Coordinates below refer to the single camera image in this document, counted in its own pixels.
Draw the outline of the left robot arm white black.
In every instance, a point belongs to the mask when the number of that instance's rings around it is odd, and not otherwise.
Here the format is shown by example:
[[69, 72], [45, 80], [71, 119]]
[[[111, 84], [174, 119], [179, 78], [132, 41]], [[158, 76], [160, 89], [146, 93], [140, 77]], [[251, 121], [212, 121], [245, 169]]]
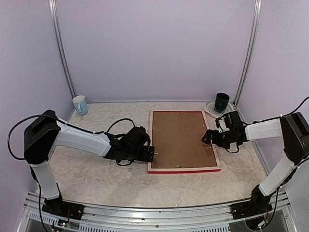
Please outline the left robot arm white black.
[[47, 110], [34, 117], [24, 131], [24, 158], [32, 168], [48, 206], [57, 215], [67, 211], [67, 203], [60, 199], [60, 190], [55, 181], [50, 158], [56, 147], [69, 147], [95, 154], [121, 165], [127, 161], [153, 162], [155, 148], [146, 129], [133, 126], [129, 132], [111, 134], [107, 131], [89, 131], [58, 118], [55, 111]]

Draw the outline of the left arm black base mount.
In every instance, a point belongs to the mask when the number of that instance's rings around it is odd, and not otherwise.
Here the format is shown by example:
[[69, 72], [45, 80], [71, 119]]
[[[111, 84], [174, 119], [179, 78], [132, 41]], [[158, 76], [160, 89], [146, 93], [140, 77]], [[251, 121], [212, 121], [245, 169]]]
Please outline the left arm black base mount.
[[67, 219], [81, 220], [84, 212], [84, 205], [71, 202], [54, 204], [44, 203], [42, 211]]

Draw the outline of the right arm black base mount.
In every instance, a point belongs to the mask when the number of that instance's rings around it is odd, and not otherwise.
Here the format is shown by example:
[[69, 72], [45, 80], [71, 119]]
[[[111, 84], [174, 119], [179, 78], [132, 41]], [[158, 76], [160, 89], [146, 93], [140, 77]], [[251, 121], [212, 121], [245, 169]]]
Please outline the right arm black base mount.
[[267, 211], [271, 211], [272, 205], [270, 203], [267, 203], [265, 205], [254, 206], [251, 201], [246, 201], [242, 203], [235, 203], [230, 206], [231, 213], [233, 216], [233, 219], [240, 219], [240, 218], [247, 218], [251, 216], [255, 216], [258, 214], [266, 213]]

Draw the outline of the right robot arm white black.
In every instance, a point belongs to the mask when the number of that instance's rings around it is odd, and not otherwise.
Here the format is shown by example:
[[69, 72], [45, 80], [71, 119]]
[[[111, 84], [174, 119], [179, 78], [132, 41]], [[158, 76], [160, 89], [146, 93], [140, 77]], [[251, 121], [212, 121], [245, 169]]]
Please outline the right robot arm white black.
[[216, 129], [208, 129], [202, 137], [207, 145], [229, 151], [231, 144], [239, 147], [245, 142], [269, 139], [281, 154], [267, 177], [251, 192], [251, 198], [231, 205], [234, 218], [248, 217], [272, 210], [270, 199], [294, 175], [309, 157], [309, 125], [300, 112], [244, 123], [237, 111], [222, 115], [215, 121]]

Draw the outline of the brown backing cardboard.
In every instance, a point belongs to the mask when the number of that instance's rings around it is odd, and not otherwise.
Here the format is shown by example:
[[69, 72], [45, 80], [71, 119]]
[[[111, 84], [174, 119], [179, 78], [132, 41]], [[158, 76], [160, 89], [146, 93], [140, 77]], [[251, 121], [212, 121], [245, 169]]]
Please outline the brown backing cardboard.
[[155, 155], [148, 173], [220, 171], [216, 150], [202, 142], [207, 129], [202, 111], [152, 111], [150, 134]]

